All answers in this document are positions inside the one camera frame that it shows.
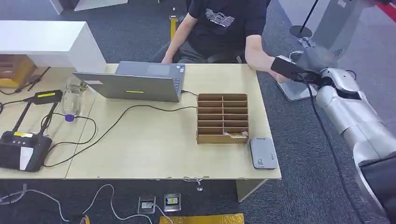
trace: laptop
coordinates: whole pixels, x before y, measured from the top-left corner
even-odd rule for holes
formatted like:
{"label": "laptop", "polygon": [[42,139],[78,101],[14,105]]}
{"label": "laptop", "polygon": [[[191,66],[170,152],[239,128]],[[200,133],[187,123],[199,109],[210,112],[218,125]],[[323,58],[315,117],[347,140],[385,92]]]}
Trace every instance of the laptop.
{"label": "laptop", "polygon": [[179,102],[185,65],[121,61],[115,74],[73,74],[106,98]]}

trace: white shelf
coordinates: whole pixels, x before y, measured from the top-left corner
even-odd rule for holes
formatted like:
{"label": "white shelf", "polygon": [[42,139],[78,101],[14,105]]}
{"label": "white shelf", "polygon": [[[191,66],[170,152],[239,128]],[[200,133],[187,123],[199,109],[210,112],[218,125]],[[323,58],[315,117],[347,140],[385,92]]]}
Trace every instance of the white shelf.
{"label": "white shelf", "polygon": [[100,8],[106,6],[114,6],[128,3],[128,0],[80,0],[74,8],[74,11],[87,10],[92,8]]}
{"label": "white shelf", "polygon": [[38,67],[104,72],[106,62],[84,21],[0,21],[0,54],[27,55]]}

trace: cardboard organizer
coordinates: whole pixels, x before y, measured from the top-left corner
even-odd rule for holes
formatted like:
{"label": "cardboard organizer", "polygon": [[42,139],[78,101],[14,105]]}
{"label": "cardboard organizer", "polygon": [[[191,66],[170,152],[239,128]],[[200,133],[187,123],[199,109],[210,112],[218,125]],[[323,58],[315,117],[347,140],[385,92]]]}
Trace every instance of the cardboard organizer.
{"label": "cardboard organizer", "polygon": [[199,94],[198,143],[245,143],[249,138],[246,94]]}

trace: laptop keyboard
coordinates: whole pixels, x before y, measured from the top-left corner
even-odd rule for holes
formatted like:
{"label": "laptop keyboard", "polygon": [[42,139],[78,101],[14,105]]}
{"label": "laptop keyboard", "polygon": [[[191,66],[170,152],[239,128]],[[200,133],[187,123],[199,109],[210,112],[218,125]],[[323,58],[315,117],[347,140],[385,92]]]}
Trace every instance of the laptop keyboard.
{"label": "laptop keyboard", "polygon": [[173,78],[173,84],[175,85],[176,92],[179,92],[180,78]]}

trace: purple bottle cap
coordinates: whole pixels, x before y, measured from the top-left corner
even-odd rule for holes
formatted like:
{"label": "purple bottle cap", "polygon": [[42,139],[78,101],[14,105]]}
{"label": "purple bottle cap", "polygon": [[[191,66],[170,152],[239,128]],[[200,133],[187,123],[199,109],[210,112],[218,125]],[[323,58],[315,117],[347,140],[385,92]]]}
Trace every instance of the purple bottle cap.
{"label": "purple bottle cap", "polygon": [[67,122],[72,122],[72,121],[74,121],[74,115],[73,115],[73,114],[66,114],[66,116],[64,117],[64,119],[65,119]]}

